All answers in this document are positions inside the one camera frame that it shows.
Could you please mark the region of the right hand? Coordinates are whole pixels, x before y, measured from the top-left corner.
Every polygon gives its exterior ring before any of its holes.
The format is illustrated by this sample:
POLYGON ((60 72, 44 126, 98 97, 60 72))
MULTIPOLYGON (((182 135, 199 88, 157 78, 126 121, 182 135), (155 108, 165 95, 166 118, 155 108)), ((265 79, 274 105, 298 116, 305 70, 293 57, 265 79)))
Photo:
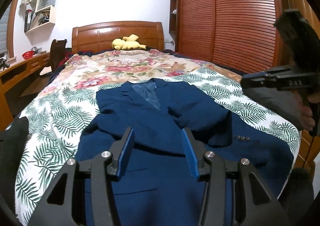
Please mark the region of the right hand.
MULTIPOLYGON (((305 130, 312 131, 312 129, 316 126, 316 123, 313 119, 312 110, 309 106, 303 104, 303 98, 297 91, 294 91, 294 95, 300 110, 300 122, 305 130)), ((312 104, 319 103, 319 92, 309 95, 307 99, 312 104)))

